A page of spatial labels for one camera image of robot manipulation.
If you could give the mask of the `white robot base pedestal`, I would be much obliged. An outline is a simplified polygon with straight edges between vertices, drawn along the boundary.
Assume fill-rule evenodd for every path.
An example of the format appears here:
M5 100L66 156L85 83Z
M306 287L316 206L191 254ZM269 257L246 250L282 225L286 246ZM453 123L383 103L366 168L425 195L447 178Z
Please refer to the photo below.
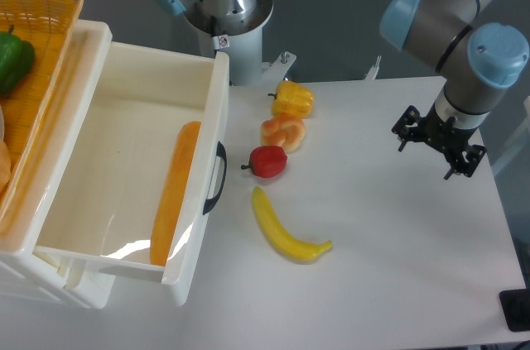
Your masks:
M183 16L195 30L200 53L229 56L232 85L277 84L287 77L296 55L284 50L263 61L263 28L272 17L273 0L154 0L173 17Z

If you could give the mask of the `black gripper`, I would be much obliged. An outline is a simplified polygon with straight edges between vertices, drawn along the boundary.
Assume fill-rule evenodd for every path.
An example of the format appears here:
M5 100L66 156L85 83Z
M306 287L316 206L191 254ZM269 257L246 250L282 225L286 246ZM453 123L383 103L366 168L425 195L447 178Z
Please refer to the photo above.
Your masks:
M472 130L456 128L454 117L445 122L436 113L422 117L412 105L406 108L393 125L392 133L399 140L399 152L409 142L423 141L442 153L450 165L444 175L445 180L453 175L471 177L486 154L485 146L469 145Z

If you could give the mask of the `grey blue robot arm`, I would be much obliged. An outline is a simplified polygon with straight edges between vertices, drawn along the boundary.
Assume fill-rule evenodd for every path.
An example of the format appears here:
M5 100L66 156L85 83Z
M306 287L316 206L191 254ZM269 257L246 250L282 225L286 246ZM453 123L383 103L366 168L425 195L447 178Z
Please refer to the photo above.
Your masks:
M445 79L425 116L409 106L392 131L401 147L420 142L440 152L447 177L474 174L486 149L469 140L529 61L529 43L516 28L472 25L493 1L392 0L379 24L388 43Z

